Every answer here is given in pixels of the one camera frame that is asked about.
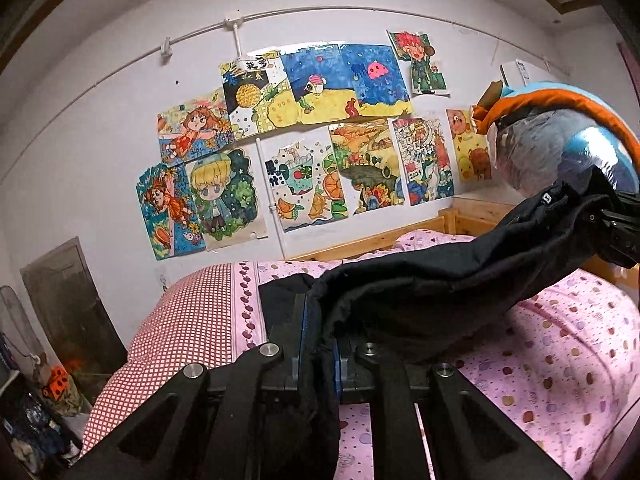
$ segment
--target wooden bed frame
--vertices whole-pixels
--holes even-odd
[[[390,249],[399,237],[418,229],[430,229],[451,235],[479,236],[493,229],[513,207],[509,204],[453,197],[451,207],[438,211],[435,218],[313,253],[300,254],[292,260],[328,262],[355,258],[364,253]],[[614,271],[613,266],[594,256],[582,268],[623,289],[638,290],[638,266],[620,274]]]

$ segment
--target white wall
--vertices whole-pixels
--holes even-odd
[[[105,79],[47,123],[85,88],[165,36],[175,38],[219,22],[226,9],[251,14],[309,5],[419,12],[482,28],[551,60],[559,59],[551,38],[542,30],[491,0],[153,0],[140,5],[71,51],[32,89],[6,126],[0,145],[0,174],[11,169],[0,186],[0,200],[6,205],[0,220],[14,273],[18,275],[21,267],[79,236],[98,293],[128,344],[160,296],[158,270],[175,281],[217,262],[281,258],[269,217],[267,239],[156,262],[140,214],[135,184],[146,168],[159,162],[156,114],[220,86],[217,66],[236,54],[231,33],[216,30],[179,43],[165,66],[157,55],[144,57]],[[303,41],[388,44],[387,28],[427,32],[443,60],[439,65],[451,97],[416,98],[418,116],[477,101],[489,82],[500,78],[502,62],[519,57],[540,64],[523,51],[478,32],[369,10],[319,10],[252,20],[241,27],[241,39],[245,51]],[[408,67],[403,69],[408,80]],[[287,140],[308,129],[288,129]],[[279,134],[266,136],[265,144],[276,142],[274,136]],[[245,146],[257,165],[255,146]],[[267,191],[257,167],[254,174],[266,211]],[[405,203],[297,230],[286,235],[289,255],[430,218],[448,205],[448,200],[414,207]],[[28,302],[24,288],[19,293]]]
[[[622,36],[613,23],[577,28],[556,38],[570,71],[569,83],[601,97],[640,135],[640,107],[629,72],[616,45]]]

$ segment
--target wall hook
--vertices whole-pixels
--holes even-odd
[[[164,38],[162,45],[160,45],[160,57],[163,60],[169,59],[174,54],[174,51],[171,50],[171,38],[168,36]]]

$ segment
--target black fabric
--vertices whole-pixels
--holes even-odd
[[[406,362],[424,363],[594,254],[606,257],[608,239],[598,241],[586,221],[601,209],[623,212],[607,179],[592,167],[571,184],[556,183],[525,200],[471,242],[343,264],[313,282],[295,275],[261,285],[262,310],[270,320],[286,316],[295,294],[310,286],[297,410],[301,426],[310,431],[303,441],[298,435],[268,443],[276,454],[283,447],[299,450],[290,464],[305,466],[265,471],[266,476],[333,477],[340,441],[335,334],[364,325],[368,340]]]

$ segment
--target doorway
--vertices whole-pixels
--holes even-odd
[[[98,296],[76,237],[20,270],[49,343],[93,405],[127,350]]]

